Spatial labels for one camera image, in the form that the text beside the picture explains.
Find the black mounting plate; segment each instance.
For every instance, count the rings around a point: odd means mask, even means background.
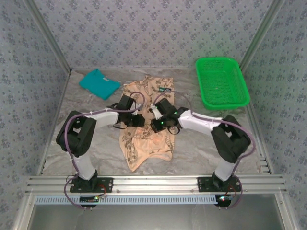
[[[240,192],[240,184],[239,181],[235,177],[230,177],[227,180],[227,183],[225,183],[225,186],[222,188],[216,188],[213,185],[213,178],[211,176],[204,176],[204,177],[198,177],[197,178],[197,185],[198,185],[198,191],[200,193],[205,192],[233,192],[233,188],[236,190],[236,192]]]
[[[82,187],[78,187],[77,179],[71,181],[71,193],[104,193],[104,188],[102,186],[98,186],[99,184],[103,185],[106,188],[106,193],[111,193],[113,188],[113,178],[112,177],[97,177],[97,185],[93,190],[83,190]]]

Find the wall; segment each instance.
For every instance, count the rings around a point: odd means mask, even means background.
[[[21,0],[0,3],[0,229],[35,175],[66,74]]]
[[[245,78],[275,173],[307,229],[307,3],[286,1]]]
[[[36,0],[72,68],[241,61],[271,0]]]

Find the enclosure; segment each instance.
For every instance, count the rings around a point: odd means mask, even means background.
[[[5,0],[1,9],[0,229],[307,228],[305,1]],[[195,70],[201,57],[239,63],[246,107],[205,109]],[[94,69],[120,83],[107,100],[79,86]],[[236,171],[243,188],[236,208],[218,211],[210,203],[216,193],[197,190],[198,177],[220,160],[212,137],[182,130],[170,161],[148,158],[132,171],[113,126],[97,128],[87,152],[98,175],[114,179],[108,205],[82,213],[60,201],[75,174],[56,143],[69,113],[106,108],[125,84],[148,77],[172,78],[195,112],[233,115],[252,133],[256,151]],[[176,107],[189,106],[174,98]],[[127,205],[128,198],[145,200]]]

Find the teal cloth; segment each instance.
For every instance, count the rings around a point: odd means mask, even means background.
[[[89,72],[79,82],[79,85],[104,100],[108,99],[120,87],[118,82],[106,78],[99,69]]]

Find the green plastic basket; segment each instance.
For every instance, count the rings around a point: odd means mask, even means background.
[[[248,89],[236,60],[202,57],[195,65],[201,97],[207,109],[237,109],[249,103]]]

